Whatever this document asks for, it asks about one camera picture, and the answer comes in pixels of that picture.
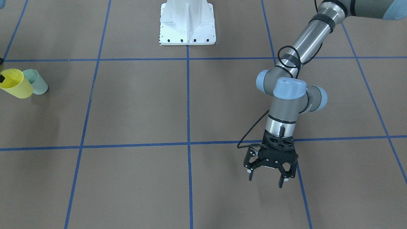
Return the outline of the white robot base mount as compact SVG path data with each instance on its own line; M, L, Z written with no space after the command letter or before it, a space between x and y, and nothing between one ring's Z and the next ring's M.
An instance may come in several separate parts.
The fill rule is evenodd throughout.
M206 0L167 0L160 9L160 45L216 43L213 4Z

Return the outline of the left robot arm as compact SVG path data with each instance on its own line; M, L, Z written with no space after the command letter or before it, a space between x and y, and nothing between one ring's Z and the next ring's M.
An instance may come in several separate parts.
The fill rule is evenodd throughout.
M328 103L324 88L308 85L301 76L320 51L323 42L336 26L348 17L400 20L406 17L405 0L324 0L316 6L316 14L307 23L293 45L285 45L277 53L275 66L261 71L256 87L272 97L261 143L246 145L243 165L252 180L253 171L260 167L280 172L279 188L296 176L298 154L294 146L298 117L314 113Z

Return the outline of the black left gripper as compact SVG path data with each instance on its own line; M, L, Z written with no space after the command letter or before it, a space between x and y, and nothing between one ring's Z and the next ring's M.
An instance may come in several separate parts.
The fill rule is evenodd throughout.
M284 181L295 178L298 154L294 147L292 137L275 136L268 131L264 132L261 144L251 144L248 146L244 159L244 166L249 173L249 181L252 181L253 171L261 166L278 169L281 173L279 188L282 188ZM288 171L283 164L290 164Z

